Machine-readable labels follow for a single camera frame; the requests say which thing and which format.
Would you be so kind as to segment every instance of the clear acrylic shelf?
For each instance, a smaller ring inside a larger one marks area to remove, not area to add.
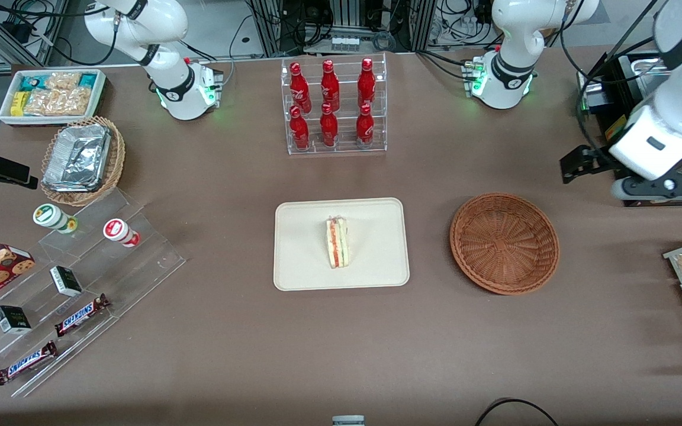
[[[59,351],[56,359],[43,361],[0,386],[11,396],[27,396],[34,391],[186,262],[149,224],[141,205],[119,189],[87,205],[75,217],[78,230],[68,235],[49,232],[30,250],[37,262],[32,272],[0,291],[0,305],[22,307],[32,327],[22,336],[4,334],[0,329],[0,369],[39,350],[49,340],[54,340]],[[104,237],[102,227],[112,218],[127,221],[141,234],[138,246],[127,248]],[[49,275],[49,269],[57,264],[73,270],[83,288],[80,296],[57,293]],[[54,325],[102,293],[111,305],[57,338]]]
[[[368,149],[357,146],[357,117],[359,105],[357,103],[357,78],[362,71],[362,59],[370,57],[373,60],[373,74],[375,75],[375,99],[371,105],[371,115],[375,121],[373,127],[373,143]],[[325,57],[293,57],[284,59],[281,64],[281,92],[284,103],[284,121],[286,122],[286,141],[289,154],[364,154],[375,151],[386,151],[388,148],[387,133],[387,68],[384,54],[368,54],[367,56],[333,56],[333,68],[338,75],[341,88],[341,108],[336,111],[339,122],[339,140],[334,148],[328,148],[322,142],[320,132],[320,106],[323,104],[320,81],[323,78],[323,60]],[[292,62],[301,65],[301,73],[309,84],[309,99],[312,110],[305,116],[309,126],[309,149],[298,151],[293,138],[289,121],[289,108],[293,105],[291,98],[291,73],[288,70]]]

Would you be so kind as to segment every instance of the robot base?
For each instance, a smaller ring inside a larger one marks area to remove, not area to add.
[[[473,62],[462,66],[462,76],[475,79],[475,81],[465,81],[465,94],[469,98],[482,100],[491,108],[509,109],[519,104],[523,96],[528,93],[533,76],[528,77],[525,87],[507,89],[491,71],[491,60],[494,56],[496,52],[489,51],[484,56],[474,57]]]
[[[194,84],[181,100],[171,102],[160,94],[160,102],[174,118],[179,120],[193,120],[205,114],[210,108],[220,107],[220,97],[223,92],[223,75],[214,73],[211,68],[200,64],[189,64],[194,71]]]

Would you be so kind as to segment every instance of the woven basket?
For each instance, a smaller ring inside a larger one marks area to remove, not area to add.
[[[476,284],[498,294],[539,289],[557,270],[559,240],[535,205],[488,192],[462,205],[449,232],[452,254]]]
[[[88,126],[90,124],[102,124],[112,131],[112,140],[110,142],[110,151],[107,153],[107,164],[102,179],[102,186],[95,192],[56,192],[46,188],[42,180],[41,189],[43,189],[46,196],[53,202],[83,207],[101,197],[106,191],[109,191],[109,189],[116,187],[117,181],[120,180],[120,175],[122,175],[123,172],[123,161],[125,161],[125,142],[123,140],[123,135],[117,131],[117,127],[114,126],[111,121],[102,117],[92,117],[76,121],[75,123],[68,124],[67,127]],[[54,149],[54,142],[57,140],[58,135],[59,132],[54,135],[52,143],[50,143],[49,148],[46,149],[46,155],[41,162],[41,173],[46,173],[46,166],[49,164],[49,159],[52,158],[52,149]]]

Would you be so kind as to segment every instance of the sandwich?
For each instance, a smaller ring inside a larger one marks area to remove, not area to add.
[[[349,241],[347,239],[346,219],[341,216],[328,218],[327,226],[328,256],[330,267],[349,266]]]

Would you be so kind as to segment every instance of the snickers bar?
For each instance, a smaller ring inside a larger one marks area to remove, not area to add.
[[[81,308],[81,310],[74,313],[73,315],[68,317],[66,320],[60,322],[59,324],[56,324],[54,328],[57,329],[57,337],[65,336],[65,334],[67,334],[68,331],[75,327],[78,327],[79,324],[91,318],[97,312],[99,312],[106,306],[109,306],[109,304],[110,304],[109,300],[107,300],[107,297],[102,293],[102,296],[93,299],[91,303]]]
[[[9,380],[14,379],[25,370],[32,369],[41,361],[53,356],[56,357],[57,355],[59,355],[57,354],[57,345],[54,345],[54,342],[49,340],[46,346],[21,359],[17,364],[12,364],[9,369],[0,370],[0,386],[5,385]]]

